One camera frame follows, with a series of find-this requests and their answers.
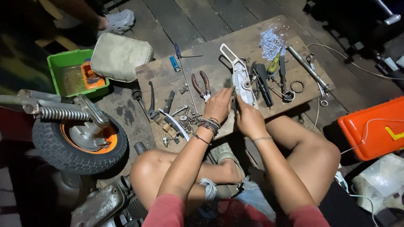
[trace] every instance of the seat cushion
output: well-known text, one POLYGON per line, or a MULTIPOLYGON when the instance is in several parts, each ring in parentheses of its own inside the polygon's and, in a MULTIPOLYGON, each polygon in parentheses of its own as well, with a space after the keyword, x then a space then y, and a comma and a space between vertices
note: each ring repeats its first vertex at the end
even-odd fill
POLYGON ((148 42, 104 33, 95 45, 90 65, 99 75, 121 82, 132 82, 137 80, 136 67, 152 59, 153 48, 148 42))

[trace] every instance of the metal shavings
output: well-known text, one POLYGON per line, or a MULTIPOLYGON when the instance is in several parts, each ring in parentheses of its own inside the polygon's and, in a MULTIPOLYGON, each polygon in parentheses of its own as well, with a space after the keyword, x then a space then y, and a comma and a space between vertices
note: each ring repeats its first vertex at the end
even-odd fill
MULTIPOLYGON (((283 34, 277 35, 274 33, 275 28, 269 28, 265 32, 261 32, 261 41, 259 43, 262 47, 262 58, 272 61, 279 53, 281 47, 285 44, 285 41, 281 38, 283 34)), ((281 55, 286 53, 286 49, 283 48, 281 55)))

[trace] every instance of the orange wheel rim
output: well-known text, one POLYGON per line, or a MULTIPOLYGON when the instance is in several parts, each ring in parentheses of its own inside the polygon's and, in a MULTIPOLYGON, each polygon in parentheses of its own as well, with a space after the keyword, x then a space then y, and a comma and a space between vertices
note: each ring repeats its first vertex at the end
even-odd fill
POLYGON ((91 153, 91 154, 105 154, 108 153, 110 151, 112 151, 115 147, 116 144, 118 143, 118 136, 116 135, 116 131, 115 129, 112 127, 112 125, 109 125, 108 127, 106 127, 103 130, 103 134, 104 134, 104 138, 107 142, 109 142, 110 144, 108 145, 108 147, 105 148, 101 148, 98 151, 87 151, 84 150, 83 148, 78 147, 66 134, 66 130, 65 130, 65 125, 61 124, 60 125, 60 130, 62 131, 62 135, 63 137, 66 139, 67 142, 69 142, 73 147, 87 152, 87 153, 91 153))

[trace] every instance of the spring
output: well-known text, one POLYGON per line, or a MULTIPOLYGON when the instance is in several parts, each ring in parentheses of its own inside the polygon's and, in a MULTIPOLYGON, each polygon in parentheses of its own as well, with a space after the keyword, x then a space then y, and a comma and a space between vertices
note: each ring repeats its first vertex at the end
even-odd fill
POLYGON ((251 65, 246 65, 247 73, 251 77, 253 76, 253 67, 251 65))
POLYGON ((90 116, 88 113, 69 109, 59 109, 50 107, 40 107, 38 118, 48 120, 79 120, 88 121, 90 116))

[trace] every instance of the red shirt sleeve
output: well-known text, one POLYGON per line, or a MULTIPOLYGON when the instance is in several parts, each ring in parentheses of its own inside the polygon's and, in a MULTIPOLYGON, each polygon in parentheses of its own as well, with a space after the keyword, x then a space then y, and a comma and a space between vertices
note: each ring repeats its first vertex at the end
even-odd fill
POLYGON ((183 227, 185 204, 173 194, 156 198, 142 227, 183 227))
POLYGON ((330 227, 318 207, 306 205, 289 213, 293 227, 330 227))

